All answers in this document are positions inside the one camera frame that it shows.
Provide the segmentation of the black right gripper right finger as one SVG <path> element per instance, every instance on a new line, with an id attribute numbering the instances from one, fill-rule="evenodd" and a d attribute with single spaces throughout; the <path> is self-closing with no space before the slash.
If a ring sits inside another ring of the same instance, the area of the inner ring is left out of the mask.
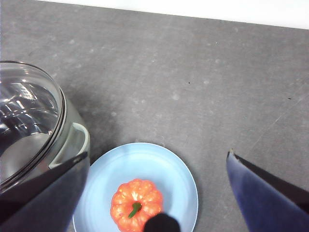
<path id="1" fill-rule="evenodd" d="M 230 186 L 251 232 L 307 232 L 309 192 L 229 150 Z"/>

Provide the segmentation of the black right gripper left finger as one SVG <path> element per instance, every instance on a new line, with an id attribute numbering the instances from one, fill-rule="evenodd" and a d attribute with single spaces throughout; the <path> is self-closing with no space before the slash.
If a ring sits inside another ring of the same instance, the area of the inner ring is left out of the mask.
<path id="1" fill-rule="evenodd" d="M 88 153 L 0 195 L 2 232 L 65 232 L 84 190 Z"/>

